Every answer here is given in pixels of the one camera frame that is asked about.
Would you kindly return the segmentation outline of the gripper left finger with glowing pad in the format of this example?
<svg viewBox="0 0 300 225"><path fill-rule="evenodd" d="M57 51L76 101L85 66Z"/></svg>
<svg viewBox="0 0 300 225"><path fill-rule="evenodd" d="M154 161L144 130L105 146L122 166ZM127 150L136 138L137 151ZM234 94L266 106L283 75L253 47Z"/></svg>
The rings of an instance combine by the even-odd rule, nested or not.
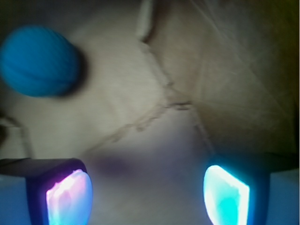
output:
<svg viewBox="0 0 300 225"><path fill-rule="evenodd" d="M86 225L93 202L91 178L76 158L2 159L2 225Z"/></svg>

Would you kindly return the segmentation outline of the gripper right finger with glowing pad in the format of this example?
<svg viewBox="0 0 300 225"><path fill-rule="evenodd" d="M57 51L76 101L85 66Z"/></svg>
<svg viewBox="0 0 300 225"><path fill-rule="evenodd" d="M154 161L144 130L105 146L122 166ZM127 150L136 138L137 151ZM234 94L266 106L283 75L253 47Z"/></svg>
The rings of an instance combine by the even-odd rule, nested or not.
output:
<svg viewBox="0 0 300 225"><path fill-rule="evenodd" d="M206 212L214 225L298 225L299 156L228 153L214 157L203 178Z"/></svg>

